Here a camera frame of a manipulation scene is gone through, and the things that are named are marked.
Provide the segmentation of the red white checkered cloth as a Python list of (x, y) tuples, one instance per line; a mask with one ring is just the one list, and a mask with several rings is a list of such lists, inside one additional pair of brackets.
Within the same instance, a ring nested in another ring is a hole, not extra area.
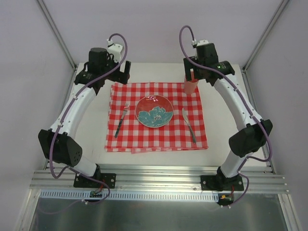
[[(135, 116), (135, 108), (140, 99), (149, 95), (161, 95), (170, 100), (174, 115), (170, 122), (160, 128), (148, 128)], [(124, 117), (118, 137), (117, 126), (125, 104), (129, 109)], [(193, 143), (190, 130), (183, 119), (185, 109), (190, 125), (195, 133)], [(203, 119), (203, 108), (199, 89), (187, 95), (184, 83), (115, 83), (111, 86), (109, 118), (106, 142), (107, 152), (130, 152), (132, 154), (163, 151), (206, 150), (208, 148)]]

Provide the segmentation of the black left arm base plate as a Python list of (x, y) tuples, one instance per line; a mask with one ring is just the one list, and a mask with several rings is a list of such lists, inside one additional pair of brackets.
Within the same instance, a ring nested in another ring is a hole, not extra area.
[(82, 175), (75, 175), (73, 187), (74, 188), (100, 188), (102, 182), (110, 189), (115, 188), (116, 174), (115, 173), (101, 173), (97, 179), (91, 177), (84, 177)]

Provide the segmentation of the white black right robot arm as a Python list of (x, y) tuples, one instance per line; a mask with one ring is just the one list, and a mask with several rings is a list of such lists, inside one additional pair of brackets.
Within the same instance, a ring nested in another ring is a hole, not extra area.
[(269, 119), (264, 120), (248, 102), (238, 84), (232, 65), (228, 61), (218, 60), (213, 43), (194, 40), (192, 46), (196, 49), (195, 56), (183, 59), (187, 80), (204, 79), (210, 83), (222, 96), (238, 129), (237, 133), (229, 138), (231, 150), (225, 162), (218, 168), (215, 178), (216, 186), (226, 190), (248, 159), (269, 161), (268, 158), (255, 157), (253, 153), (268, 142), (273, 124)]

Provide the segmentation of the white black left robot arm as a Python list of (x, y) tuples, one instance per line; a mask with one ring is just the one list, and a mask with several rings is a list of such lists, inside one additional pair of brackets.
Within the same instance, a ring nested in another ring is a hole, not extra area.
[(83, 156), (75, 141), (77, 128), (92, 100), (106, 80), (127, 84), (131, 63), (125, 60), (127, 51), (120, 44), (105, 48), (92, 48), (89, 59), (76, 75), (71, 96), (56, 121), (49, 129), (38, 134), (42, 151), (49, 163), (62, 164), (82, 175), (91, 187), (101, 181), (100, 167)]

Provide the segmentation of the fork with green handle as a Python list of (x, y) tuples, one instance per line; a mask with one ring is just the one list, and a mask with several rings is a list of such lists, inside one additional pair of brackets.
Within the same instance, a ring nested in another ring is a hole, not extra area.
[(125, 117), (125, 115), (127, 114), (128, 109), (129, 109), (129, 104), (126, 103), (125, 106), (124, 106), (123, 113), (122, 113), (122, 116), (121, 116), (121, 118), (120, 118), (119, 124), (118, 124), (118, 126), (117, 126), (117, 130), (116, 130), (116, 133), (115, 133), (115, 138), (118, 137), (118, 134), (119, 134), (119, 132), (120, 132), (120, 129), (121, 129), (121, 126), (122, 126), (124, 117)]

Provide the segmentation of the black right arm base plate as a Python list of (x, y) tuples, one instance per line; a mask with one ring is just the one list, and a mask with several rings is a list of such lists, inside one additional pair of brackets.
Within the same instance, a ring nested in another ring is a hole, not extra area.
[(216, 175), (201, 175), (200, 176), (201, 189), (203, 191), (244, 191), (243, 179), (237, 175), (232, 178), (219, 178)]

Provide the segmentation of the salmon pink plastic cup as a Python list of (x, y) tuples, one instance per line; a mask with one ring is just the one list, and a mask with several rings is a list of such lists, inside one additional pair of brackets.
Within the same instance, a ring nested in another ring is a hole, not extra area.
[(188, 95), (194, 93), (195, 89), (198, 85), (198, 79), (194, 78), (194, 74), (191, 74), (192, 79), (188, 81), (186, 78), (184, 79), (184, 92)]

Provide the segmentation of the red teal ceramic plate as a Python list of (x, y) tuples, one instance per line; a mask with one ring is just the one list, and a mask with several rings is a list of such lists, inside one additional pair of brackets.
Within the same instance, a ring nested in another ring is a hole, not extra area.
[(140, 99), (135, 108), (137, 120), (148, 128), (160, 128), (168, 124), (174, 115), (170, 100), (161, 95), (149, 95)]

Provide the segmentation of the silver table knife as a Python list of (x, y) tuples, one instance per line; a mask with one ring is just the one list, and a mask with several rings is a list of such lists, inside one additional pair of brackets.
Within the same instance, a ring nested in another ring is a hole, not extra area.
[(188, 120), (187, 113), (186, 113), (186, 111), (185, 111), (184, 108), (182, 108), (182, 116), (183, 116), (183, 119), (184, 119), (184, 121), (186, 122), (186, 124), (187, 124), (189, 130), (190, 130), (190, 134), (191, 134), (191, 137), (192, 137), (192, 141), (193, 141), (193, 143), (196, 144), (195, 133), (194, 133), (194, 131), (193, 131), (191, 125), (190, 125), (190, 122), (189, 122), (189, 120)]

